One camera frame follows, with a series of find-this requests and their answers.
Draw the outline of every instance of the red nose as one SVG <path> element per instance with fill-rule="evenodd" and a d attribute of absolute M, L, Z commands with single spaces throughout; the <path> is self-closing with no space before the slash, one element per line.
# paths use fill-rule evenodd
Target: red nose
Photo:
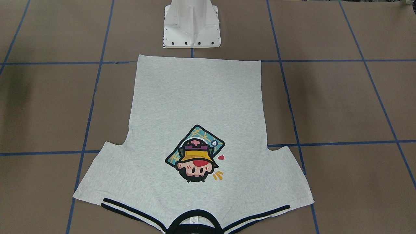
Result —
<path fill-rule="evenodd" d="M 209 162 L 204 161 L 204 160 L 194 160 L 193 164 L 197 167 L 203 167 L 205 165 L 207 165 Z"/>

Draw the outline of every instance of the cartoon hat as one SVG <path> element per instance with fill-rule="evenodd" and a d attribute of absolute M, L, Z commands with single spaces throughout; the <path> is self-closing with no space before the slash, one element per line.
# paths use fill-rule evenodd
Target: cartoon hat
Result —
<path fill-rule="evenodd" d="M 185 162 L 194 159 L 202 159 L 213 162 L 211 158 L 213 148 L 209 147 L 203 140 L 192 138 L 183 143 L 179 153 L 182 158 L 180 161 Z"/>

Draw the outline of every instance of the yellow mark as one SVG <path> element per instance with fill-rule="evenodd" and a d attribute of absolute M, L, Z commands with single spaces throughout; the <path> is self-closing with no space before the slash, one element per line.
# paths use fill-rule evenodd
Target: yellow mark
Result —
<path fill-rule="evenodd" d="M 222 177 L 222 176 L 220 176 L 220 173 L 216 172 L 215 174 L 218 176 L 218 178 L 219 178 L 220 180 L 223 180 L 223 177 Z"/>

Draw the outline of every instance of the cartoon boy face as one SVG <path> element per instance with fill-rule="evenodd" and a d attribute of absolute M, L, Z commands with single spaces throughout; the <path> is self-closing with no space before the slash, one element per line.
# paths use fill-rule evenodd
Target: cartoon boy face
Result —
<path fill-rule="evenodd" d="M 205 182 L 217 164 L 212 157 L 213 148 L 200 139 L 189 139 L 179 148 L 181 159 L 176 163 L 179 174 L 188 182 Z"/>

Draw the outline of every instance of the gray t-shirt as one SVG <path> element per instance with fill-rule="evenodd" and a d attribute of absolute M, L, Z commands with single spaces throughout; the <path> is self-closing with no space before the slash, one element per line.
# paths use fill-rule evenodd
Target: gray t-shirt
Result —
<path fill-rule="evenodd" d="M 235 233 L 313 203 L 289 148 L 267 148 L 260 61 L 142 55 L 127 139 L 74 197 L 163 233 Z"/>

